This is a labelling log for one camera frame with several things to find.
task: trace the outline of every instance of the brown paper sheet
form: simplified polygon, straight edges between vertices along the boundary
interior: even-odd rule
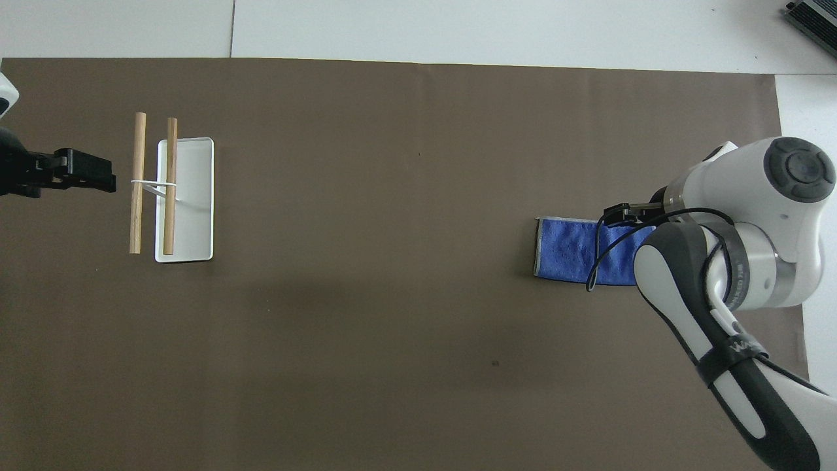
[[[119,191],[0,198],[2,469],[761,469],[632,287],[531,275],[534,218],[778,135],[773,77],[15,60],[2,125]],[[133,113],[216,142],[215,258],[128,255]],[[740,316],[798,373],[798,308]]]

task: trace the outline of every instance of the white panel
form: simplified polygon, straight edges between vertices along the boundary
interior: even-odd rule
[[[782,134],[807,139],[837,161],[837,76],[776,77]],[[803,303],[805,349],[811,381],[837,395],[837,194],[825,206],[821,235],[823,280]]]
[[[233,0],[3,0],[2,57],[229,57]]]
[[[782,2],[237,0],[233,57],[834,74]]]

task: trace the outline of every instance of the folded cloth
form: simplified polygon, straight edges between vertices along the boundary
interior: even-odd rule
[[[629,226],[607,227],[599,232],[599,252],[626,232]],[[636,284],[634,256],[654,230],[646,227],[614,247],[598,265],[597,283]],[[535,248],[535,276],[562,282],[584,283],[596,260],[596,221],[557,217],[538,218]]]

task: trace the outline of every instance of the wooden dowel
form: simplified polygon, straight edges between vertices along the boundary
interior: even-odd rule
[[[137,112],[134,119],[134,180],[143,179],[146,164],[146,114]],[[128,253],[140,253],[142,236],[142,184],[135,182],[131,189],[131,241]]]
[[[166,153],[166,181],[177,183],[177,118],[168,118],[168,150]],[[166,222],[162,238],[163,255],[174,254],[174,201],[177,187],[166,187]]]

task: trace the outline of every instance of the white tray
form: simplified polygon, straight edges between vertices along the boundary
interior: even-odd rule
[[[157,181],[166,181],[167,140],[157,144]],[[155,260],[205,261],[213,257],[215,228],[215,142],[209,137],[177,140],[177,202],[174,253],[162,253],[166,200],[157,196]]]

